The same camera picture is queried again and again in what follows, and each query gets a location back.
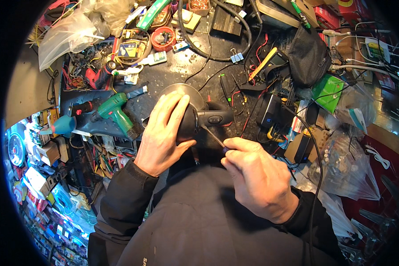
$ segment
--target black hose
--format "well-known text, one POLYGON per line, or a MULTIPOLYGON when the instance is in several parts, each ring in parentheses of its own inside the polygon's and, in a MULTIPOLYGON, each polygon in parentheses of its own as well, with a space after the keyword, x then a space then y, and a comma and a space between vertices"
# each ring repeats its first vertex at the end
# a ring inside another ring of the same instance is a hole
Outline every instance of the black hose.
MULTIPOLYGON (((221 8, 223 8, 224 10, 226 10, 227 12, 231 13, 234 17, 237 17, 241 23, 244 25, 245 29, 247 30, 247 38, 248 38, 248 43, 247 43, 247 47, 241 52, 242 55, 245 56, 247 55, 248 51, 250 50, 251 47, 251 30, 249 25, 247 24, 247 22, 238 14, 236 13, 232 8, 229 8, 227 6, 225 6, 224 4, 220 3, 218 0, 211 0, 212 2, 216 3, 218 6, 220 6, 221 8)), ((183 8, 183 0, 179 0, 179 6, 177 9, 177 16, 178 16, 178 20, 179 20, 179 27, 183 33, 183 36, 185 36, 185 40, 186 42, 190 45, 190 49, 192 51, 194 51, 195 53, 199 54, 202 57, 207 58, 208 54, 206 54, 205 52, 203 52, 202 50, 200 50, 199 48, 197 48, 194 43, 191 41, 191 39, 189 38, 188 34, 186 33, 186 29, 185 26, 183 25, 183 20, 182 20, 182 8, 183 8)), ((221 57, 215 57, 215 56, 210 56, 210 60, 213 61, 219 61, 219 62, 232 62, 231 58, 221 58, 221 57)))

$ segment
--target man's right hand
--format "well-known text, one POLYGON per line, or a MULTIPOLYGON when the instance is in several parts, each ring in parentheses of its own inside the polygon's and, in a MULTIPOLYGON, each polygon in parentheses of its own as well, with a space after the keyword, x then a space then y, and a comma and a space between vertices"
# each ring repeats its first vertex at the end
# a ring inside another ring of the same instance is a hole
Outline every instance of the man's right hand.
POLYGON ((293 215, 299 199, 291 192, 287 165, 263 147, 239 137, 226 139, 223 166, 234 180, 235 198, 255 215, 281 224, 293 215))

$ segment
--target green box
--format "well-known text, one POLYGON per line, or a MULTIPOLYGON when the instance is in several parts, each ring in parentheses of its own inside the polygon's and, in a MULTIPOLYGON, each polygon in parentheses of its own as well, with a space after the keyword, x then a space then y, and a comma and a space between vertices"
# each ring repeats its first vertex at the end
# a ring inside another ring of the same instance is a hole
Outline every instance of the green box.
POLYGON ((343 87, 344 81, 329 74, 325 74, 322 79, 313 86, 312 98, 316 100, 317 104, 328 110, 331 114, 334 114, 343 87), (335 92, 339 93, 321 97, 335 92))

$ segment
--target red box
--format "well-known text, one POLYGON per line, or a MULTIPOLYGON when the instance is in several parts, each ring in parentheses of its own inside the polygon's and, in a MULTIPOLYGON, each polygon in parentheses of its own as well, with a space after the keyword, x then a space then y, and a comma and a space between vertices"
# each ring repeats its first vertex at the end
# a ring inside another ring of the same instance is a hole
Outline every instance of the red box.
POLYGON ((365 0, 339 0, 338 7, 340 14, 351 26, 362 22, 362 19, 368 21, 372 19, 365 0))
POLYGON ((320 5, 313 8, 321 29, 340 28, 340 18, 326 5, 320 5))

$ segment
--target person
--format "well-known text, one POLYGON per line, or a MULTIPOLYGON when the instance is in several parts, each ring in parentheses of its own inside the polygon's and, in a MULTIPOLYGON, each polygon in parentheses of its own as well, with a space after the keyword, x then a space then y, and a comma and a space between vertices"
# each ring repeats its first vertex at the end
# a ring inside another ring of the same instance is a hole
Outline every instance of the person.
MULTIPOLYGON (((224 144, 221 164, 193 163, 170 176, 195 140, 176 145, 189 96, 163 95, 151 112, 138 154, 114 174, 90 234, 93 265, 309 265, 314 194, 290 187, 287 165, 259 143, 224 144), (164 189, 159 176, 170 168, 164 189)), ((314 265, 346 264, 331 219, 319 201, 313 216, 314 265)))

